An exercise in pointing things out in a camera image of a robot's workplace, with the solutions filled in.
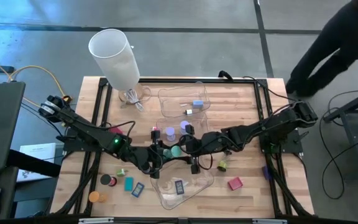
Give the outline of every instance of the shoe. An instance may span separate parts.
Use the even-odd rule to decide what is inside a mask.
[[[285,91],[287,92],[287,94],[292,94],[295,90],[296,83],[292,79],[289,79],[289,81],[285,85]]]
[[[311,85],[305,85],[301,89],[296,90],[296,95],[299,97],[312,97],[318,92],[319,89],[314,88]]]

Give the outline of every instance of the person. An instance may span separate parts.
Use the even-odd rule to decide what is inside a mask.
[[[333,55],[310,76],[323,59]],[[293,69],[286,84],[287,93],[313,96],[358,60],[358,0],[340,9]]]

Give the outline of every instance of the white cylindrical container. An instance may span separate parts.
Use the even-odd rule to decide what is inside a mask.
[[[122,31],[106,29],[98,32],[90,40],[88,48],[113,88],[127,91],[139,82],[139,69]]]

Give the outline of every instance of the yellow cable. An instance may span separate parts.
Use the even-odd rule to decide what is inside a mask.
[[[43,67],[36,66],[36,65],[29,65],[29,66],[25,66],[25,67],[22,67],[22,68],[16,70],[12,74],[8,74],[5,71],[5,69],[3,69],[0,66],[0,69],[7,75],[7,82],[11,82],[11,81],[15,80],[17,74],[19,74],[19,72],[21,72],[21,71],[23,71],[24,69],[27,69],[27,68],[38,68],[38,69],[41,69],[41,70],[45,71],[46,73],[48,73],[53,78],[53,80],[55,80],[55,83],[56,83],[57,87],[59,88],[60,93],[62,94],[62,96],[66,96],[66,94],[64,93],[64,91],[63,91],[62,87],[60,86],[59,81],[56,79],[56,77],[52,74],[52,72],[48,71],[47,69],[45,69]],[[31,103],[32,105],[36,106],[36,107],[40,107],[40,105],[38,105],[37,103],[34,103],[33,101],[27,99],[26,97],[23,97],[23,99],[26,100],[27,102]]]

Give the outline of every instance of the paper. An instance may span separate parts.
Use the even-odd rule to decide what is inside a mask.
[[[45,161],[48,162],[55,162],[55,150],[56,150],[56,143],[48,143],[48,144],[37,144],[37,145],[29,145],[29,146],[21,146],[20,152],[32,156],[38,159],[47,159]],[[24,182],[30,180],[40,180],[40,179],[47,179],[50,178],[46,175],[37,174],[34,172],[29,172],[26,170],[19,170],[17,175],[16,182]]]

